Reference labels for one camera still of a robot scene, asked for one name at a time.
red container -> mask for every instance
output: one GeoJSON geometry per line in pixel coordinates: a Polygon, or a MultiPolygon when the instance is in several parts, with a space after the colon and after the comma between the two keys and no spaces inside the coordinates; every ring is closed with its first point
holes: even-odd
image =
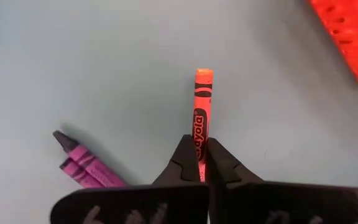
{"type": "Polygon", "coordinates": [[[310,3],[358,79],[358,0],[310,3]]]}

purple crayon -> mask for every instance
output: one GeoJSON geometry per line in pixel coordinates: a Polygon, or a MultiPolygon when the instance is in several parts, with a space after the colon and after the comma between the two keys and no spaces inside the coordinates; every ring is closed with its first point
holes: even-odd
{"type": "Polygon", "coordinates": [[[77,140],[68,137],[60,131],[53,132],[63,150],[78,165],[93,176],[105,187],[123,187],[125,183],[110,168],[104,165],[89,149],[82,146],[77,140]]]}
{"type": "Polygon", "coordinates": [[[67,175],[69,175],[73,180],[79,183],[84,188],[101,188],[104,187],[93,178],[84,168],[80,167],[73,159],[66,159],[61,165],[60,168],[67,175]]]}

crayon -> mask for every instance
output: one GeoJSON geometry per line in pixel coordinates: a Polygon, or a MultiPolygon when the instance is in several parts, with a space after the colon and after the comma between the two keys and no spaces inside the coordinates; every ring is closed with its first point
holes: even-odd
{"type": "Polygon", "coordinates": [[[53,132],[63,150],[78,165],[84,168],[92,177],[105,187],[123,187],[125,183],[110,168],[103,164],[89,149],[77,140],[68,137],[60,131],[53,132]]]}
{"type": "Polygon", "coordinates": [[[79,183],[84,188],[101,188],[104,187],[93,178],[84,168],[80,167],[73,159],[66,159],[61,165],[60,168],[67,175],[69,175],[73,180],[79,183]]]}
{"type": "Polygon", "coordinates": [[[200,180],[205,182],[205,155],[211,118],[211,97],[214,71],[199,68],[196,71],[192,136],[196,145],[200,180]]]}

orange crayon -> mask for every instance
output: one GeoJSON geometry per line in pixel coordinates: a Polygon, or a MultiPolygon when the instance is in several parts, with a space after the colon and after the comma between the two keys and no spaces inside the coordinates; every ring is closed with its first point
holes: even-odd
{"type": "Polygon", "coordinates": [[[200,180],[205,182],[205,155],[211,117],[211,97],[214,71],[199,68],[196,71],[192,135],[196,145],[200,180]]]}

light blue surface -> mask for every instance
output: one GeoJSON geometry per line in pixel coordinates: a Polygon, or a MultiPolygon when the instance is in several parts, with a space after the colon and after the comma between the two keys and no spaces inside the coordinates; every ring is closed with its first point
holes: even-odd
{"type": "Polygon", "coordinates": [[[197,67],[215,71],[211,136],[250,170],[358,186],[358,85],[294,2],[0,0],[0,223],[48,223],[80,188],[57,128],[151,183],[191,131],[197,67]]]}

